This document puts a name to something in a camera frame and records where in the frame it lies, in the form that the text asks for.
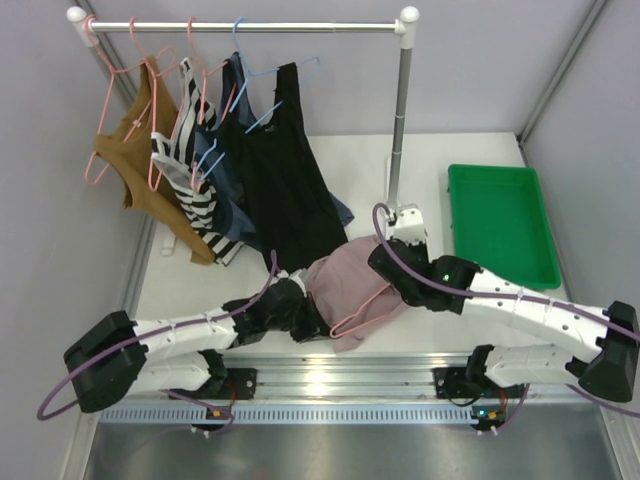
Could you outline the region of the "pink wire hanger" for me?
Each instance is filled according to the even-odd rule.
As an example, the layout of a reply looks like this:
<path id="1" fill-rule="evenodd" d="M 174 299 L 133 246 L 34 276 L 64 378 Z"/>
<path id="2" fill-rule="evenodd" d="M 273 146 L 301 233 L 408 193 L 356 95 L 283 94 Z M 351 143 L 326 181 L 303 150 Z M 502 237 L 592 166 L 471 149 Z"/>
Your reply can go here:
<path id="1" fill-rule="evenodd" d="M 374 295 L 372 295 L 361 306 L 359 306 L 354 313 L 346 316 L 345 318 L 337 322 L 334 326 L 332 326 L 331 329 L 329 330 L 329 336 L 332 339 L 338 339 L 338 338 L 344 337 L 345 335 L 348 335 L 353 331 L 361 329 L 364 326 L 370 323 L 376 322 L 382 319 L 383 317 L 385 317 L 386 314 L 382 314 L 382 315 L 379 315 L 378 317 L 373 318 L 372 320 L 361 321 L 360 323 L 353 325 L 353 322 L 356 319 L 362 317 L 364 315 L 364 312 L 370 308 L 373 302 L 375 302 L 379 297 L 381 297 L 386 291 L 390 289 L 391 289 L 390 284 L 386 284 L 384 287 L 379 289 Z"/>

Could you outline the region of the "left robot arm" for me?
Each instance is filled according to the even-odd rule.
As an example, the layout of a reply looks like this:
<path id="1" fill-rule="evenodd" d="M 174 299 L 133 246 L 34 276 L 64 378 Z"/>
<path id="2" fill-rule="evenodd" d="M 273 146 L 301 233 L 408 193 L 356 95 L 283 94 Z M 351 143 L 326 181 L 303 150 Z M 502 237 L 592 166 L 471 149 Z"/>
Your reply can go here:
<path id="1" fill-rule="evenodd" d="M 132 319 L 116 311 L 77 340 L 63 359 L 84 413 L 127 396 L 173 390 L 191 398 L 225 388 L 225 351 L 260 342 L 271 331 L 295 343 L 324 339 L 329 328 L 310 293 L 282 278 L 252 298 L 175 319 Z"/>

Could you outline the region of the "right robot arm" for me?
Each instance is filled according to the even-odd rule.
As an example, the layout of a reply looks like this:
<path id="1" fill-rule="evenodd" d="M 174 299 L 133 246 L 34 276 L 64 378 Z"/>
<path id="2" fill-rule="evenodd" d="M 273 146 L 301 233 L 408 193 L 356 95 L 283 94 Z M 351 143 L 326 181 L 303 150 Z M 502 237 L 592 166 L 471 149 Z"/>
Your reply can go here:
<path id="1" fill-rule="evenodd" d="M 396 239 L 375 247 L 368 264 L 411 307 L 488 320 L 537 339 L 526 347 L 476 347 L 466 366 L 467 385 L 476 395 L 543 383 L 579 387 L 610 402 L 632 400 L 639 362 L 633 306 L 620 301 L 606 308 L 571 304 L 456 256 L 430 260 L 425 245 Z"/>

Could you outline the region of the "pink tank top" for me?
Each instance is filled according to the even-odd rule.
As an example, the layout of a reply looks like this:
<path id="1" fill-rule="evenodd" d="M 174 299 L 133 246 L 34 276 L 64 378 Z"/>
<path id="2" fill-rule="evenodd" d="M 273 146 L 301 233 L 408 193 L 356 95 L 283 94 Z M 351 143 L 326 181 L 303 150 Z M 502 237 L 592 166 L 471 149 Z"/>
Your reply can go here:
<path id="1" fill-rule="evenodd" d="M 368 264 L 369 256 L 379 245 L 375 236 L 359 237 L 340 246 L 330 255 L 316 260 L 309 267 L 307 291 L 329 330 L 389 284 Z M 367 336 L 395 319 L 405 309 L 401 295 L 391 286 L 353 325 L 382 314 L 386 316 L 344 337 L 332 339 L 329 336 L 333 341 L 334 351 L 342 353 L 357 349 Z"/>

